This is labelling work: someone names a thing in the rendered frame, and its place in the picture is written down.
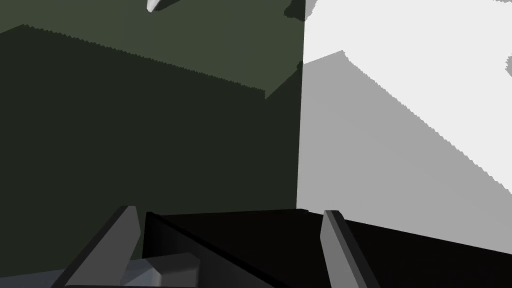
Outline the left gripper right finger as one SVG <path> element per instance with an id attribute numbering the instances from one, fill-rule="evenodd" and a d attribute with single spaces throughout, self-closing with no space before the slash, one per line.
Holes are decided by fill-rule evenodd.
<path id="1" fill-rule="evenodd" d="M 320 242 L 331 288 L 381 288 L 338 210 L 324 211 Z"/>

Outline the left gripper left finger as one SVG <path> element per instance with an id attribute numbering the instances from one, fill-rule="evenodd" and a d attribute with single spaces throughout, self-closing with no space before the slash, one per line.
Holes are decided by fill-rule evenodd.
<path id="1" fill-rule="evenodd" d="M 120 206 L 51 287 L 119 287 L 140 235 L 136 207 Z"/>

